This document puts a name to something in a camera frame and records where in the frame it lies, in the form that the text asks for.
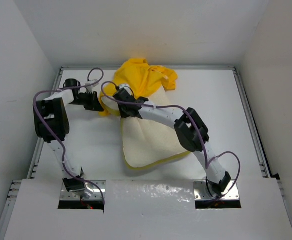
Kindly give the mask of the cream quilted pillow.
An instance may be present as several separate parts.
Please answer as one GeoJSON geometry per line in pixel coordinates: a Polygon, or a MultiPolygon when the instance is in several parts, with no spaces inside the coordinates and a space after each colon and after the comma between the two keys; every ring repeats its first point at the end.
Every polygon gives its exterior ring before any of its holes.
{"type": "Polygon", "coordinates": [[[142,171],[186,157],[175,131],[152,120],[121,118],[122,153],[126,167],[142,171]]]}

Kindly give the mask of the yellow pillowcase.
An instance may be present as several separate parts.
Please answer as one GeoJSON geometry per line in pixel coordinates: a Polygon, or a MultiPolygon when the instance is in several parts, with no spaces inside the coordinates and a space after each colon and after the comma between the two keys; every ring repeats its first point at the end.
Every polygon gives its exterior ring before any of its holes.
{"type": "Polygon", "coordinates": [[[124,62],[114,73],[112,82],[103,87],[99,95],[99,101],[103,111],[99,116],[105,117],[110,114],[119,116],[117,104],[104,95],[112,96],[116,89],[114,85],[128,84],[134,93],[134,97],[145,97],[156,105],[165,106],[170,104],[167,91],[176,89],[177,73],[160,65],[149,65],[144,58],[131,58],[124,62]]]}

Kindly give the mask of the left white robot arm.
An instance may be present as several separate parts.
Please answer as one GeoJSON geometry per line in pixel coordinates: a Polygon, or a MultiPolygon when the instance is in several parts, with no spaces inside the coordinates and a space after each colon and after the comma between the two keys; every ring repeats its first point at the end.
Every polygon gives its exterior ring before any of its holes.
{"type": "Polygon", "coordinates": [[[102,112],[103,108],[98,96],[93,91],[95,83],[87,81],[85,92],[79,81],[69,78],[65,80],[63,88],[55,91],[50,97],[33,103],[34,127],[37,136],[51,148],[63,173],[63,184],[66,191],[76,193],[83,198],[89,198],[97,189],[96,185],[84,180],[84,173],[80,166],[74,163],[72,157],[65,151],[64,141],[70,132],[69,121],[65,106],[82,106],[87,111],[102,112]]]}

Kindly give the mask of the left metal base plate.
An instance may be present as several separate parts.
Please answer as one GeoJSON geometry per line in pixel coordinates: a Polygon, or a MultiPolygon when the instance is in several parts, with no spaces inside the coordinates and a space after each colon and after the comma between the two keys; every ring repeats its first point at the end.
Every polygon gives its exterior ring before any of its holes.
{"type": "Polygon", "coordinates": [[[102,196],[105,195],[105,180],[96,180],[91,183],[83,183],[80,181],[70,180],[66,184],[62,184],[60,191],[61,201],[78,201],[80,198],[90,201],[101,201],[102,196]]]}

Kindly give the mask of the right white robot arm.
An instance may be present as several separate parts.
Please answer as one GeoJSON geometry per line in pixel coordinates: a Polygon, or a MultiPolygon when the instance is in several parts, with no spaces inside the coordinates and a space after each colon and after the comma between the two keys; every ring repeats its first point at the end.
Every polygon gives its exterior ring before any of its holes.
{"type": "Polygon", "coordinates": [[[173,129],[180,145],[193,153],[204,168],[209,191],[215,196],[222,196],[231,177],[219,163],[209,144],[208,127],[194,109],[177,105],[156,106],[145,97],[135,99],[124,87],[116,87],[113,98],[121,117],[149,120],[173,129]]]}

